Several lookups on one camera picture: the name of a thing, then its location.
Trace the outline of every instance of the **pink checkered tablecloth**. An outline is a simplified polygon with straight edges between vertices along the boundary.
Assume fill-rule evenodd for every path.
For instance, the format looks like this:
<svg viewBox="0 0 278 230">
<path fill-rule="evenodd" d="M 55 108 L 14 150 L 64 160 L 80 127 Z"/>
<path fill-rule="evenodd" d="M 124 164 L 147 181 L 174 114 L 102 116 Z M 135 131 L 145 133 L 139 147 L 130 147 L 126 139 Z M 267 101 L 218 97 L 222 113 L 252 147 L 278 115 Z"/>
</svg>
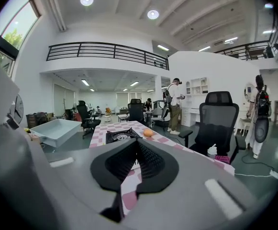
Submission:
<svg viewBox="0 0 278 230">
<path fill-rule="evenodd" d="M 154 132 L 154 135 L 152 137 L 144 137 L 143 131 L 147 127 L 140 124 L 137 121 L 131 121 L 131 122 L 124 122 L 124 123 L 114 123 L 114 124 L 108 124 L 108 125 L 99 125 L 95 128 L 94 134 L 90 143 L 90 148 L 98 147 L 106 144 L 106 133 L 107 130 L 111 132 L 120 131 L 120 130 L 127 130 L 133 128 L 133 130 L 140 135 L 143 139 L 156 141 L 160 143 L 167 144 L 169 146 L 172 146 L 176 149 L 181 149 L 186 152 L 194 152 L 189 148 L 186 148 L 184 146 L 181 146 L 180 144 Z M 199 154 L 206 159 L 210 160 L 210 162 L 215 163 L 220 168 L 226 170 L 228 173 L 234 175 L 234 167 L 232 167 L 229 164 L 213 160 L 211 158 L 208 158 L 200 153 L 194 152 L 196 154 Z M 126 177 L 125 181 L 121 185 L 121 191 L 122 191 L 122 202 L 123 202 L 123 210 L 124 214 L 127 215 L 128 212 L 135 206 L 137 198 L 135 195 L 136 187 L 138 184 L 142 182 L 141 178 L 141 169 L 137 168 L 134 170 L 131 170 L 128 176 Z"/>
</svg>

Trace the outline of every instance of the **white tray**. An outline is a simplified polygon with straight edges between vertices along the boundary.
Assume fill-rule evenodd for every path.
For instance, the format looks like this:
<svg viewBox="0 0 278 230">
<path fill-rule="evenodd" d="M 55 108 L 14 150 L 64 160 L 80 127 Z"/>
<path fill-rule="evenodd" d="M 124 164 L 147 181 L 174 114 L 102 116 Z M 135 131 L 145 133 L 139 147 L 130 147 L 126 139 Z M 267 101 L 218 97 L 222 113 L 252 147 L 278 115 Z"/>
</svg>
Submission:
<svg viewBox="0 0 278 230">
<path fill-rule="evenodd" d="M 81 122 L 56 119 L 31 128 L 30 132 L 40 138 L 40 141 L 52 147 L 60 147 L 80 129 Z"/>
</svg>

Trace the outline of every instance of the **power adapter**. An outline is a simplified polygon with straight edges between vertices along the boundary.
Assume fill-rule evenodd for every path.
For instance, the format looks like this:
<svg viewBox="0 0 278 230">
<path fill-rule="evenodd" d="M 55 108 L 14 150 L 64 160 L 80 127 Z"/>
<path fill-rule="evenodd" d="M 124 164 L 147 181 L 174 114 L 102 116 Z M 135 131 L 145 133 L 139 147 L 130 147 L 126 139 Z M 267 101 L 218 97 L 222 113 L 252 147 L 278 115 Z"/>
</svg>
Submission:
<svg viewBox="0 0 278 230">
<path fill-rule="evenodd" d="M 269 174 L 278 180 L 278 173 L 276 171 L 271 170 Z"/>
</svg>

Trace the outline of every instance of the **sneaker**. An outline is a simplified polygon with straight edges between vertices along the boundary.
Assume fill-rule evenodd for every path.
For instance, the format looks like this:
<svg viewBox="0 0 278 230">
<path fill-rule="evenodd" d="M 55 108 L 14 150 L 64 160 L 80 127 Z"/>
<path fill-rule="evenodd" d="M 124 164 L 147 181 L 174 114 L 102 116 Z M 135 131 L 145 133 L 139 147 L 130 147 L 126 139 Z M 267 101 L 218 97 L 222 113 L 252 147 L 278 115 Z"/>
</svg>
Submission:
<svg viewBox="0 0 278 230">
<path fill-rule="evenodd" d="M 179 135 L 179 134 L 180 134 L 180 132 L 175 131 L 175 130 L 171 130 L 170 134 L 171 134 L 171 135 Z"/>
</svg>

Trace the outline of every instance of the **ceiling light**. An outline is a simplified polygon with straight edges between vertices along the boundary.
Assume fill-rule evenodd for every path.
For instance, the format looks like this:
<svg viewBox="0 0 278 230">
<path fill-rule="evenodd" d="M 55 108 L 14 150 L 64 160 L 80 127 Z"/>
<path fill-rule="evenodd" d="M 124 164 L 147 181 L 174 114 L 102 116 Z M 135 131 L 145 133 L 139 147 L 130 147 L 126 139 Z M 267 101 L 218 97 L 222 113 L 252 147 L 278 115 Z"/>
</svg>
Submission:
<svg viewBox="0 0 278 230">
<path fill-rule="evenodd" d="M 133 84 L 131 84 L 130 86 L 134 86 L 134 85 L 136 85 L 138 82 L 134 82 Z"/>
<path fill-rule="evenodd" d="M 273 31 L 269 30 L 269 31 L 264 31 L 263 34 L 274 33 L 274 32 L 275 32 L 275 30 L 273 30 Z"/>
<path fill-rule="evenodd" d="M 273 4 L 267 3 L 267 4 L 264 5 L 264 7 L 267 8 L 267 9 L 272 9 L 273 8 Z"/>
<path fill-rule="evenodd" d="M 169 51 L 169 49 L 168 49 L 168 48 L 163 47 L 162 45 L 158 45 L 158 48 L 163 49 L 163 50 L 165 50 L 165 51 Z"/>
<path fill-rule="evenodd" d="M 87 81 L 85 81 L 84 79 L 81 80 L 85 85 L 89 86 L 89 84 L 87 83 Z"/>
<path fill-rule="evenodd" d="M 201 51 L 203 51 L 203 50 L 205 50 L 205 49 L 208 49 L 208 48 L 211 48 L 211 47 L 208 46 L 208 47 L 202 48 L 202 49 L 199 50 L 199 52 L 201 52 Z"/>
<path fill-rule="evenodd" d="M 227 42 L 229 42 L 229 41 L 233 41 L 233 40 L 235 40 L 235 39 L 238 39 L 238 37 L 234 37 L 234 38 L 227 39 L 227 40 L 225 40 L 225 43 L 227 43 Z"/>
<path fill-rule="evenodd" d="M 151 20 L 157 19 L 159 17 L 159 12 L 157 10 L 151 10 L 147 13 L 147 17 Z"/>
<path fill-rule="evenodd" d="M 80 0 L 80 3 L 83 6 L 90 6 L 93 3 L 93 0 Z"/>
</svg>

